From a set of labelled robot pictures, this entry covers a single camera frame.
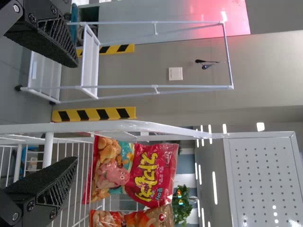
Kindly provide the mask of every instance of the cartoon character on bag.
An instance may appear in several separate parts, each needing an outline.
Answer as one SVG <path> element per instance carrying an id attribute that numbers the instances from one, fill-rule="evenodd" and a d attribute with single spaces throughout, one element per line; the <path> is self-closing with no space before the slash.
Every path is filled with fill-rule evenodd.
<path id="1" fill-rule="evenodd" d="M 97 187 L 99 189 L 115 188 L 120 185 L 126 185 L 129 181 L 129 172 L 124 167 L 119 168 L 117 162 L 103 164 L 98 170 Z"/>

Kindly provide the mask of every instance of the light switch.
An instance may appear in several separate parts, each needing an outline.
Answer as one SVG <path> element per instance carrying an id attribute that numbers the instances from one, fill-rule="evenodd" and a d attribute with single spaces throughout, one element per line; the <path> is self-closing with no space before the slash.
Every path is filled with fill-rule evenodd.
<path id="1" fill-rule="evenodd" d="M 182 67 L 169 68 L 169 80 L 183 80 Z"/>

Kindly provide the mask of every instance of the yellow and black striped bumper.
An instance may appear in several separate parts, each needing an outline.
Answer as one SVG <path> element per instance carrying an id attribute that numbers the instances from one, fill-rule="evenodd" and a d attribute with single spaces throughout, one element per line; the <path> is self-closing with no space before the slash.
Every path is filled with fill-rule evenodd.
<path id="1" fill-rule="evenodd" d="M 76 51 L 77 51 L 77 56 L 82 57 L 83 48 L 79 48 Z M 112 45 L 112 46 L 101 46 L 99 50 L 99 55 L 133 53 L 133 52 L 134 52 L 134 44 Z"/>
<path id="2" fill-rule="evenodd" d="M 52 114 L 52 122 L 81 122 L 120 119 L 137 119 L 136 107 L 54 110 Z"/>

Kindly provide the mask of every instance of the red snack bag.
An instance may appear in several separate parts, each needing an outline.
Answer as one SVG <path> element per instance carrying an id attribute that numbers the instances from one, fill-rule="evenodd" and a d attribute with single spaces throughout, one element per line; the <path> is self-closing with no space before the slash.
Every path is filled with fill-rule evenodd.
<path id="1" fill-rule="evenodd" d="M 171 204 L 129 214 L 105 210 L 91 210 L 90 227 L 173 227 Z"/>
<path id="2" fill-rule="evenodd" d="M 177 153 L 178 144 L 147 146 L 96 136 L 82 204 L 120 193 L 150 208 L 171 203 Z"/>
<path id="3" fill-rule="evenodd" d="M 150 208 L 171 203 L 178 144 L 135 144 L 134 150 L 126 193 Z"/>

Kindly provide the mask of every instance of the wheel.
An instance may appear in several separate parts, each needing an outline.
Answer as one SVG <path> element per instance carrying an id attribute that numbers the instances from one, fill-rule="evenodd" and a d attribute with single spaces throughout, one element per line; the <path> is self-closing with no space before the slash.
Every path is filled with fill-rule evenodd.
<path id="1" fill-rule="evenodd" d="M 21 91 L 22 85 L 17 85 L 14 87 L 15 91 Z"/>

